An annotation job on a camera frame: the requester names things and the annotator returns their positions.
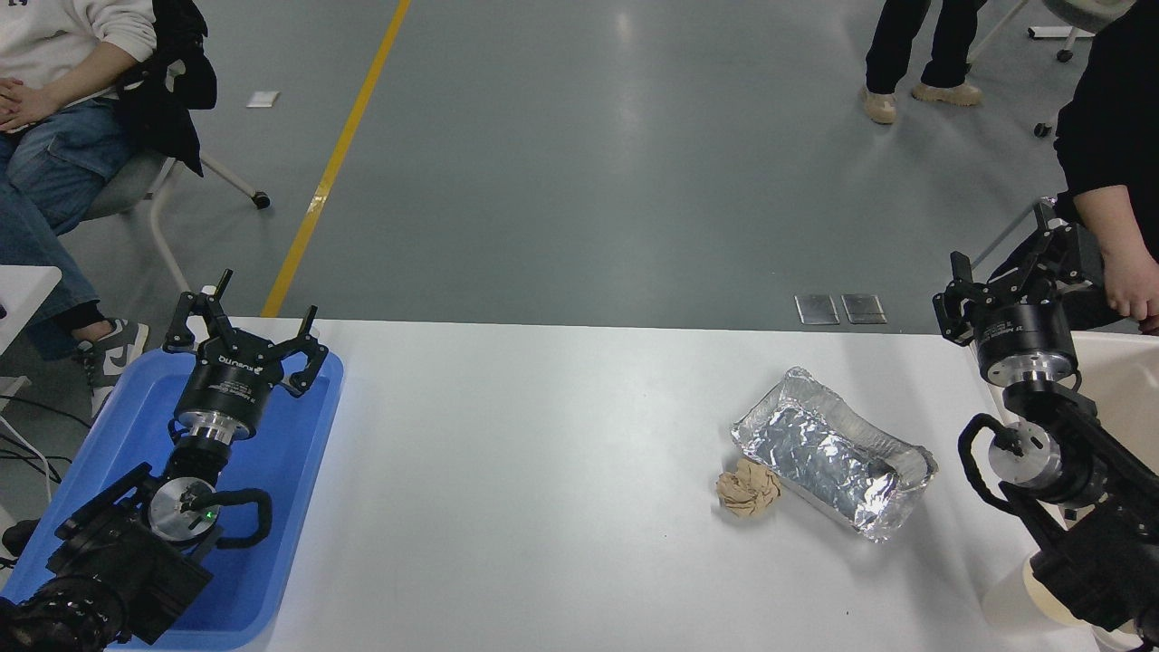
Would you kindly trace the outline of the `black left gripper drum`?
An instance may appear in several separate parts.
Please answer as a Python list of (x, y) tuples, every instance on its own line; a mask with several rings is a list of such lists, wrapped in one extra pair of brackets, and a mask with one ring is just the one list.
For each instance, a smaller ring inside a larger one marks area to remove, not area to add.
[(256, 428), (279, 380), (271, 340), (236, 334), (201, 343), (197, 362), (177, 403), (177, 422), (191, 427), (197, 413), (223, 413), (240, 428)]

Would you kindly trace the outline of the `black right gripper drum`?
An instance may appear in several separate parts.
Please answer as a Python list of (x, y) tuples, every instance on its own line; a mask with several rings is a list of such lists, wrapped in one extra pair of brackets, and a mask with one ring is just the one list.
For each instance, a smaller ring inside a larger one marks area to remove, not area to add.
[(974, 321), (981, 374), (1073, 374), (1076, 343), (1058, 302), (1015, 302)]

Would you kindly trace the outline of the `person's hand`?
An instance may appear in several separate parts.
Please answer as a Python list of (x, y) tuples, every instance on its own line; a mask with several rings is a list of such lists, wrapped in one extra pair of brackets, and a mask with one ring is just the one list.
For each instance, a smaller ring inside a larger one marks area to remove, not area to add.
[(16, 132), (46, 119), (61, 108), (50, 91), (25, 86), (14, 78), (1, 79), (1, 132)]
[(1158, 334), (1158, 264), (1145, 246), (1101, 248), (1105, 257), (1106, 302), (1118, 318), (1138, 322), (1140, 334)]

